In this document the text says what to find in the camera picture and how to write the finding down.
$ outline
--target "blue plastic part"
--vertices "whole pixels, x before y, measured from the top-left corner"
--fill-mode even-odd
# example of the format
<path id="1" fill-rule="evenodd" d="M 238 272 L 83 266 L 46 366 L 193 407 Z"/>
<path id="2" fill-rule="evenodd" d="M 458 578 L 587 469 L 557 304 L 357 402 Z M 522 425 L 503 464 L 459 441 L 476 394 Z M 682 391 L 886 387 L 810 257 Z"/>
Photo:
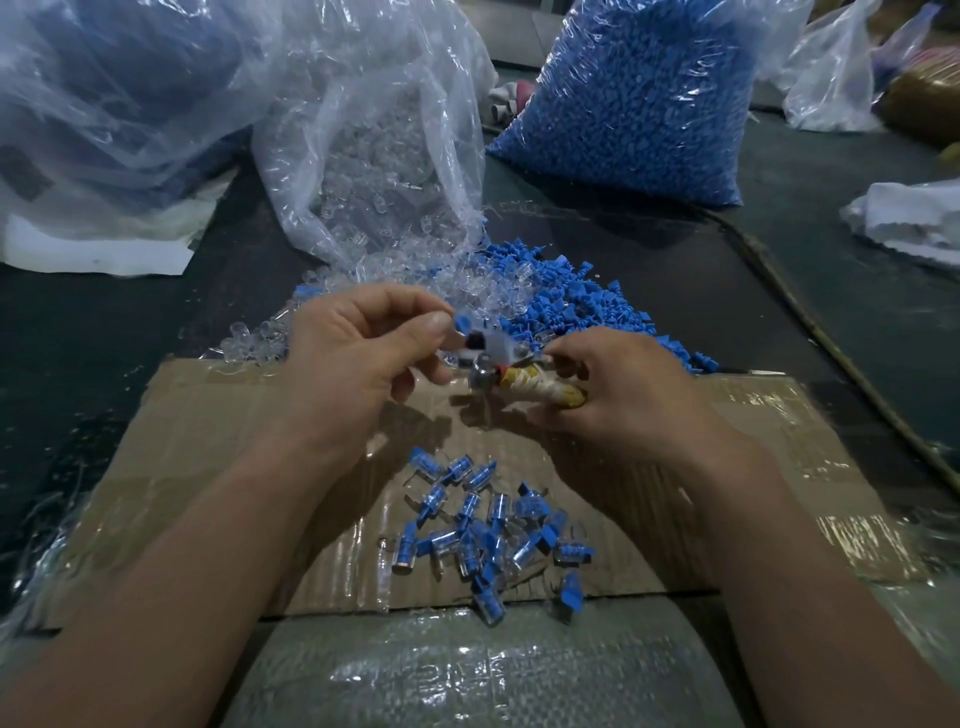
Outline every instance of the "blue plastic part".
<path id="1" fill-rule="evenodd" d="M 417 526 L 423 526 L 427 519 L 436 516 L 440 512 L 440 506 L 444 504 L 445 500 L 446 488 L 440 483 L 437 483 L 437 485 L 430 489 L 430 492 L 426 494 L 420 503 L 420 514 L 417 516 Z"/>
<path id="2" fill-rule="evenodd" d="M 480 571 L 480 549 L 472 535 L 465 534 L 460 540 L 457 562 L 460 565 L 460 575 L 465 579 Z"/>
<path id="3" fill-rule="evenodd" d="M 461 527 L 466 528 L 468 526 L 478 505 L 480 505 L 480 496 L 476 493 L 467 493 L 464 504 L 460 506 L 460 512 L 457 513 L 457 521 Z"/>
<path id="4" fill-rule="evenodd" d="M 584 262 L 574 268 L 563 256 L 555 260 L 537 258 L 540 249 L 528 249 L 523 241 L 496 245 L 488 243 L 481 256 L 492 271 L 504 271 L 508 265 L 530 263 L 533 278 L 542 286 L 527 305 L 526 311 L 514 319 L 500 318 L 500 327 L 516 339 L 529 343 L 539 352 L 542 341 L 594 326 L 635 331 L 656 336 L 658 343 L 672 352 L 690 371 L 715 371 L 716 362 L 705 355 L 697 360 L 669 336 L 658 335 L 650 315 L 634 310 L 623 296 L 620 283 L 613 280 L 606 288 L 587 278 L 592 265 Z"/>
<path id="5" fill-rule="evenodd" d="M 499 595 L 489 586 L 478 584 L 478 588 L 473 594 L 473 601 L 477 605 L 477 611 L 488 626 L 494 627 L 503 621 L 506 610 L 503 608 L 503 602 Z"/>
<path id="6" fill-rule="evenodd" d="M 510 516 L 510 496 L 506 493 L 494 493 L 490 500 L 490 509 L 487 511 L 487 520 L 491 530 L 500 533 Z"/>
<path id="7" fill-rule="evenodd" d="M 423 448 L 410 450 L 409 462 L 417 469 L 417 473 L 431 483 L 444 474 L 444 469 L 440 467 L 440 463 Z"/>
<path id="8" fill-rule="evenodd" d="M 400 570 L 410 570 L 418 556 L 417 523 L 410 521 L 403 527 L 399 543 L 396 546 L 394 566 Z"/>
<path id="9" fill-rule="evenodd" d="M 561 541 L 557 543 L 553 551 L 553 558 L 558 564 L 564 566 L 585 564 L 595 553 L 596 551 L 586 544 L 575 541 Z"/>
<path id="10" fill-rule="evenodd" d="M 472 467 L 473 461 L 469 455 L 458 457 L 447 466 L 446 472 L 444 473 L 443 484 L 459 483 L 469 474 Z"/>
<path id="11" fill-rule="evenodd" d="M 514 571 L 522 571 L 530 566 L 534 556 L 537 555 L 537 536 L 528 536 L 525 541 L 520 543 L 514 552 L 507 558 L 507 563 Z"/>
<path id="12" fill-rule="evenodd" d="M 584 590 L 580 588 L 576 571 L 564 575 L 564 580 L 560 583 L 560 602 L 578 614 L 584 611 Z"/>
<path id="13" fill-rule="evenodd" d="M 467 481 L 467 489 L 476 493 L 486 488 L 493 479 L 493 473 L 496 471 L 496 460 L 491 460 Z"/>
<path id="14" fill-rule="evenodd" d="M 552 549 L 557 545 L 557 541 L 560 539 L 560 532 L 564 530 L 565 525 L 566 511 L 564 510 L 554 512 L 543 524 L 543 528 L 540 529 L 540 538 L 548 548 Z"/>
<path id="15" fill-rule="evenodd" d="M 538 521 L 550 513 L 550 506 L 541 496 L 523 496 L 514 501 L 514 514 L 517 518 Z"/>

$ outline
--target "bag of blue plastic parts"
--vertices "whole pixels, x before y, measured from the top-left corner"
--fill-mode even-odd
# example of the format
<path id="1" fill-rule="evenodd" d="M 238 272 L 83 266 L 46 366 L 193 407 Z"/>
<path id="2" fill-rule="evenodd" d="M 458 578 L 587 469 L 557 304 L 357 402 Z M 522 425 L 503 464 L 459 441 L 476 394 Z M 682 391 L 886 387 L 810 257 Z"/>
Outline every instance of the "bag of blue plastic parts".
<path id="1" fill-rule="evenodd" d="M 533 172 L 709 206 L 736 160 L 776 0 L 577 0 L 488 151 Z"/>

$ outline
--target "clear plastic bag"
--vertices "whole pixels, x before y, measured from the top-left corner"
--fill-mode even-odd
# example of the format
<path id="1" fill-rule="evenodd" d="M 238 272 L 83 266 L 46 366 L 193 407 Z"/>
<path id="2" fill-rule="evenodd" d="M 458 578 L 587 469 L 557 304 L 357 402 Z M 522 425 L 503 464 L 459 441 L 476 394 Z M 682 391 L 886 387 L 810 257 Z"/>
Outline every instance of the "clear plastic bag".
<path id="1" fill-rule="evenodd" d="M 906 65 L 916 56 L 930 32 L 940 6 L 926 3 L 920 11 L 897 28 L 887 42 L 874 51 L 874 89 L 876 98 L 886 90 Z"/>
<path id="2" fill-rule="evenodd" d="M 521 167 L 738 205 L 772 0 L 578 0 L 537 92 L 489 151 Z"/>
<path id="3" fill-rule="evenodd" d="M 354 273 L 369 254 L 479 240 L 477 103 L 496 74 L 460 9 L 290 0 L 286 12 L 287 75 L 253 154 L 294 246 Z"/>
<path id="4" fill-rule="evenodd" d="M 783 112 L 794 129 L 869 132 L 874 73 L 867 18 L 880 0 L 856 0 L 810 23 L 776 80 L 786 93 Z"/>
<path id="5" fill-rule="evenodd" d="M 261 0 L 8 0 L 0 144 L 53 178 L 176 199 L 266 112 L 280 17 Z"/>
<path id="6" fill-rule="evenodd" d="M 804 34 L 812 10 L 813 0 L 776 0 L 770 35 L 764 41 L 756 61 L 756 77 L 759 80 L 773 81 L 782 72 L 786 60 Z"/>

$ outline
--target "fingernail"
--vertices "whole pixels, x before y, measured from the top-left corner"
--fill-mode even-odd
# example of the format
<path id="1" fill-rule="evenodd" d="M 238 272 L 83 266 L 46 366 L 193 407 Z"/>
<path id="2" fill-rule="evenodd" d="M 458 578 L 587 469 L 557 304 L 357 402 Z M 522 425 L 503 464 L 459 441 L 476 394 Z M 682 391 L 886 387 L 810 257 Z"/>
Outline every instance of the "fingernail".
<path id="1" fill-rule="evenodd" d="M 436 336 L 443 336 L 453 326 L 453 319 L 445 311 L 434 311 L 426 315 L 423 327 Z"/>

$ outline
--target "forearm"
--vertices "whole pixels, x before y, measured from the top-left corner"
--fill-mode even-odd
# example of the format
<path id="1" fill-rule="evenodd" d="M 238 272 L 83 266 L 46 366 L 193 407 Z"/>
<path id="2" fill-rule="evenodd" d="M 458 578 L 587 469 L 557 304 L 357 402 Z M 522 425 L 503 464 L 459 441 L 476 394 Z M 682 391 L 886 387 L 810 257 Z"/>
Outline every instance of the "forearm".
<path id="1" fill-rule="evenodd" d="M 750 441 L 688 480 L 772 726 L 946 725 L 956 698 Z"/>
<path id="2" fill-rule="evenodd" d="M 285 460 L 260 441 L 197 496 L 6 690 L 0 724 L 205 725 L 324 492 Z"/>

